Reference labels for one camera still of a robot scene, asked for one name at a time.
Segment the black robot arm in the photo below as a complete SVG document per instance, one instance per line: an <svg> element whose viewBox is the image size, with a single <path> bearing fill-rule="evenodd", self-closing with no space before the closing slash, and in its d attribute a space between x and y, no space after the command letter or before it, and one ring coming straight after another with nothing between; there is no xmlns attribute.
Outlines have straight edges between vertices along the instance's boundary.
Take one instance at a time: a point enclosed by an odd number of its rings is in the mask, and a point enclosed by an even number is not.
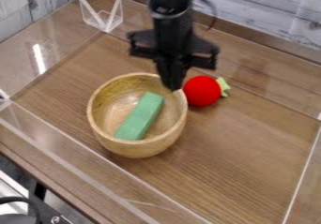
<svg viewBox="0 0 321 224"><path fill-rule="evenodd" d="M193 0L150 0L153 29L127 33L130 55L150 58L163 85L182 88L191 67L215 69L219 47L193 32Z"/></svg>

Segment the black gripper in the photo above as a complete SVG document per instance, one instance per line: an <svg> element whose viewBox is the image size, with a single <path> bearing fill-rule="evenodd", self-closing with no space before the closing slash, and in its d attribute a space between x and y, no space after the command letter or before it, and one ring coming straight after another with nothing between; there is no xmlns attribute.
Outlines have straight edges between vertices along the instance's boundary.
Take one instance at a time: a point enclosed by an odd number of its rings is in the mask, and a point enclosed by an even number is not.
<svg viewBox="0 0 321 224"><path fill-rule="evenodd" d="M162 83L171 91L182 88L187 67L215 69L219 47L193 32L193 13L153 18L153 29L127 33L130 54L157 61ZM165 58L177 59L173 64Z"/></svg>

